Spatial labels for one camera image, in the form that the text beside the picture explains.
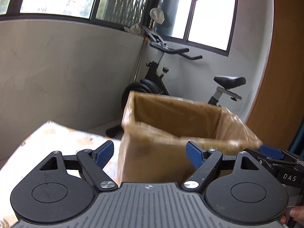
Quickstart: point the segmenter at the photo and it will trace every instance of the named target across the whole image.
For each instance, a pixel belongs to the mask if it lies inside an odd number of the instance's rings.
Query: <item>gray wall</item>
[[[170,95],[208,102],[218,86],[213,81],[214,76],[244,76],[247,84],[232,89],[243,97],[242,101],[234,102],[223,95],[219,104],[226,106],[245,121],[267,62],[272,24],[273,0],[239,0],[229,57],[195,47],[188,47],[188,54],[203,55],[203,59],[189,61],[177,55],[164,55],[159,71],[163,66],[169,68],[163,82]],[[172,48],[184,47],[176,43],[168,45]],[[153,60],[156,52],[157,50],[149,46],[145,48],[139,79],[147,71],[145,62]]]
[[[47,120],[88,130],[118,119],[142,40],[74,22],[1,22],[0,159]]]

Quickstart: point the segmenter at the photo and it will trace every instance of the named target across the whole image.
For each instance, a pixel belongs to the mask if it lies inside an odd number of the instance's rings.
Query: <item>plastic bag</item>
[[[189,140],[225,155],[262,144],[227,108],[134,91],[130,92],[122,127],[119,183],[182,183],[195,171],[185,153]]]
[[[124,27],[125,32],[132,33],[134,35],[141,35],[141,25],[140,24],[135,24],[132,27]]]
[[[165,21],[164,12],[157,7],[150,10],[150,17],[158,24],[162,24]]]

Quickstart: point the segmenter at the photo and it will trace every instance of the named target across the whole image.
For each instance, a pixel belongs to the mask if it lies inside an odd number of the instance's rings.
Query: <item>window frame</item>
[[[234,4],[234,13],[233,13],[233,17],[232,17],[231,30],[230,30],[227,50],[222,50],[222,49],[215,48],[215,47],[212,47],[212,46],[209,46],[209,45],[204,45],[204,44],[200,44],[200,43],[196,43],[196,42],[188,40],[190,29],[191,29],[191,24],[192,24],[192,20],[193,20],[196,1],[197,0],[192,0],[191,1],[189,14],[188,14],[188,20],[187,20],[187,24],[186,24],[186,28],[185,28],[185,32],[184,32],[184,37],[182,39],[171,37],[171,36],[162,36],[162,37],[164,38],[164,40],[169,41],[169,42],[175,42],[175,43],[180,43],[180,44],[183,44],[183,45],[189,45],[189,46],[193,46],[193,47],[196,47],[196,48],[211,51],[211,52],[223,55],[223,56],[228,56],[229,52],[230,52],[230,48],[231,48],[232,37],[233,37],[234,27],[235,27],[235,21],[236,21],[236,18],[237,18],[238,0],[235,0],[235,4]]]
[[[22,19],[63,20],[63,21],[74,21],[74,22],[87,23],[92,25],[99,25],[103,27],[109,27],[109,28],[124,31],[124,25],[96,19],[96,14],[100,0],[93,1],[89,18],[61,15],[61,14],[50,14],[50,13],[20,13],[22,2],[23,0],[10,0],[6,14],[0,15],[0,21],[22,20]],[[150,9],[147,9],[148,4],[150,4],[149,0],[147,0],[146,3],[147,3],[146,9],[143,11],[141,22],[143,22],[144,19],[147,16],[149,16]]]
[[[187,25],[186,25],[186,29],[185,29],[185,33],[184,33],[184,38],[179,39],[179,38],[174,38],[174,37],[169,37],[169,36],[163,36],[163,38],[169,42],[176,42],[176,43],[180,43],[183,45],[189,45],[189,46],[193,46],[196,48],[201,48],[201,49],[204,49],[207,51],[211,51],[211,52],[214,52],[214,53],[217,53],[220,55],[228,56],[230,48],[231,48],[233,33],[234,33],[235,21],[236,21],[236,16],[237,16],[237,8],[238,8],[238,0],[235,0],[234,14],[233,14],[230,36],[229,36],[228,46],[227,46],[226,51],[209,46],[209,45],[203,45],[203,44],[192,42],[192,41],[188,40],[196,1],[197,0],[191,1]],[[6,14],[0,15],[0,21],[22,20],[22,19],[62,20],[62,21],[74,21],[74,22],[87,23],[87,24],[92,24],[92,25],[99,25],[99,26],[103,26],[103,27],[109,27],[109,28],[124,31],[124,25],[96,19],[96,14],[97,14],[100,0],[93,1],[93,5],[92,5],[92,9],[91,9],[89,18],[75,17],[75,16],[70,16],[70,15],[49,14],[49,13],[20,13],[22,2],[23,2],[23,0],[10,0]],[[140,22],[142,25],[147,26],[147,27],[149,26],[150,20],[151,20],[150,15],[149,15],[150,10],[153,7],[157,7],[158,3],[159,3],[159,0],[146,0],[146,7],[145,7],[145,10],[143,11],[143,15],[142,15],[141,22]]]

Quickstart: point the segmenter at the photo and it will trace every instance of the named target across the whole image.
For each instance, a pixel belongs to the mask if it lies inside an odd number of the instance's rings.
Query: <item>metal screw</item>
[[[199,183],[195,181],[187,181],[184,183],[184,186],[186,188],[197,188],[199,186]]]
[[[115,183],[112,182],[112,181],[104,181],[100,184],[100,187],[102,187],[102,188],[114,188]]]

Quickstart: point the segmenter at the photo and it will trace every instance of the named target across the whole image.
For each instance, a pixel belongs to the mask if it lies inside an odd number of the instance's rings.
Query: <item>exercise bike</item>
[[[126,87],[121,98],[121,108],[124,110],[127,100],[129,97],[130,91],[142,92],[142,93],[154,93],[170,96],[168,90],[166,89],[162,79],[164,75],[169,71],[167,67],[163,67],[162,74],[157,72],[159,63],[162,60],[162,57],[165,53],[167,54],[178,54],[188,60],[198,60],[202,59],[203,56],[188,56],[185,54],[189,52],[188,48],[172,49],[167,46],[167,43],[163,38],[152,29],[149,29],[145,26],[142,26],[145,36],[150,39],[149,45],[158,50],[158,53],[154,61],[148,61],[146,66],[149,67],[149,70],[144,79],[141,79],[140,82],[131,83]],[[241,100],[242,97],[229,91],[229,89],[242,86],[246,84],[246,79],[244,77],[230,77],[230,76],[215,76],[214,81],[217,82],[220,87],[217,87],[215,94],[210,98],[208,104],[217,105],[219,98],[223,93],[229,95],[233,101]],[[121,125],[109,128],[106,130],[106,135],[113,138],[120,131],[122,131]]]

